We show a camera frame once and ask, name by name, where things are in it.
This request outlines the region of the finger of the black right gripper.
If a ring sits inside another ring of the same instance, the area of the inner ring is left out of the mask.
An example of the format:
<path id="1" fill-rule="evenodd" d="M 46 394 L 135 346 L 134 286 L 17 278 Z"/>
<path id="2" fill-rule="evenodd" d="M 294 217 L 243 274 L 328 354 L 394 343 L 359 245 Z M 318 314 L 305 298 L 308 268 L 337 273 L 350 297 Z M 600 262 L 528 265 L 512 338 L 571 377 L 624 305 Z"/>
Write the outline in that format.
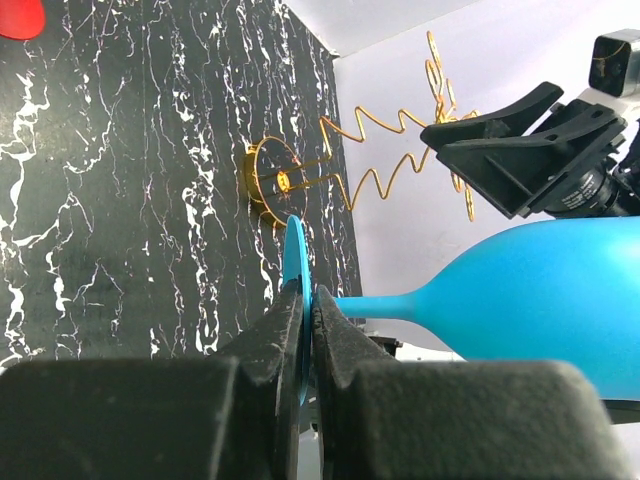
<path id="1" fill-rule="evenodd" d="M 553 112 L 529 135 L 458 141 L 435 151 L 441 163 L 513 218 L 548 188 L 548 171 L 563 159 L 567 143 L 608 125 L 608 112 Z"/>
<path id="2" fill-rule="evenodd" d="M 433 150 L 464 140 L 521 136 L 564 94 L 553 83 L 542 82 L 514 103 L 495 112 L 427 126 L 420 134 Z"/>

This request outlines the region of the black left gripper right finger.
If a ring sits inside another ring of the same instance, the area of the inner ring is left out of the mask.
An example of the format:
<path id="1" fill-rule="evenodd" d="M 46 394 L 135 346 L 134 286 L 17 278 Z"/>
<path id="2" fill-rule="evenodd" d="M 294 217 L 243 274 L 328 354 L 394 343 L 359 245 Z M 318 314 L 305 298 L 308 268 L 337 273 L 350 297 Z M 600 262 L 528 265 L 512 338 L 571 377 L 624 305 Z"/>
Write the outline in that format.
<path id="1" fill-rule="evenodd" d="M 630 479 L 598 395 L 558 362 L 401 362 L 312 308 L 326 479 Z"/>

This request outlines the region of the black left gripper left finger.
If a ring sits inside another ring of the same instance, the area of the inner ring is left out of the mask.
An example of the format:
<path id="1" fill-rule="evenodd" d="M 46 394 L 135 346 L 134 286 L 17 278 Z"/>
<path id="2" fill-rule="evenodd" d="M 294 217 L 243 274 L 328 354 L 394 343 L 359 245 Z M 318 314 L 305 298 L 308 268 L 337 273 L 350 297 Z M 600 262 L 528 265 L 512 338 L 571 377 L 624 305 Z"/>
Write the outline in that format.
<path id="1" fill-rule="evenodd" d="M 300 284 L 200 359 L 24 362 L 1 377 L 5 479 L 293 479 Z"/>

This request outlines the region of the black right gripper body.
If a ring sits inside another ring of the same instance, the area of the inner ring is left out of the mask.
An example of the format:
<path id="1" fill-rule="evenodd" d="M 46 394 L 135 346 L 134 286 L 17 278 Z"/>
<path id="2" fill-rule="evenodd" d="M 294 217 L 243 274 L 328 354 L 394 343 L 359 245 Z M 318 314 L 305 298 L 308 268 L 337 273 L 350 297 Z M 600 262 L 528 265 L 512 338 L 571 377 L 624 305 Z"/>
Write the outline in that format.
<path id="1" fill-rule="evenodd" d="M 532 197 L 523 218 L 544 212 L 556 219 L 626 217 L 639 214 L 639 138 L 621 161 L 613 156 L 625 142 L 613 126 L 594 128 L 569 142 L 548 171 L 546 190 Z"/>

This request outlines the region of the blue wine glass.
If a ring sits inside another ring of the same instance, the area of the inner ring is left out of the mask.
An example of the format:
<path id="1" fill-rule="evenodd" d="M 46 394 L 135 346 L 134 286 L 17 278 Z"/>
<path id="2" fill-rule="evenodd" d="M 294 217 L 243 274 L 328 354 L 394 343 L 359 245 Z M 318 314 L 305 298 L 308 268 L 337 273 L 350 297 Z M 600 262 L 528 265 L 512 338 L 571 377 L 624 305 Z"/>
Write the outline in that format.
<path id="1" fill-rule="evenodd" d="M 637 217 L 520 225 L 413 292 L 337 306 L 348 318 L 414 323 L 468 361 L 561 360 L 606 400 L 639 397 Z"/>

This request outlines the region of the red wine glass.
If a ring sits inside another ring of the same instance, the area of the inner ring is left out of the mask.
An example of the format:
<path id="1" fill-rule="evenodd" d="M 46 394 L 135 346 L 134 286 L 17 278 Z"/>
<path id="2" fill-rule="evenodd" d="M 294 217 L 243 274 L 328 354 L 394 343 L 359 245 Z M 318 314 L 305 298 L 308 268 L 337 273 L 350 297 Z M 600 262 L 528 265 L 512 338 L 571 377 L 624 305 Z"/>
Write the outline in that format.
<path id="1" fill-rule="evenodd" d="M 0 35 L 12 40 L 30 40 L 37 37 L 46 25 L 46 14 L 41 0 L 1 0 Z"/>

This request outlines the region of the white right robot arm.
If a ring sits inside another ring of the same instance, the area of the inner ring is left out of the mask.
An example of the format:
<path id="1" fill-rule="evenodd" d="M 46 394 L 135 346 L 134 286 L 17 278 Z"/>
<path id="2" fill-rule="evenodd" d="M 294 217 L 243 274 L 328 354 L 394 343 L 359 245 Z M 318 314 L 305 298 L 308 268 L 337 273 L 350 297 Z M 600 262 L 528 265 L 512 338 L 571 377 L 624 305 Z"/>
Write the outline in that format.
<path id="1" fill-rule="evenodd" d="M 516 102 L 420 135 L 437 159 L 507 218 L 556 219 L 639 213 L 639 141 L 614 156 L 639 119 L 639 98 L 588 88 L 566 105 L 543 82 Z"/>

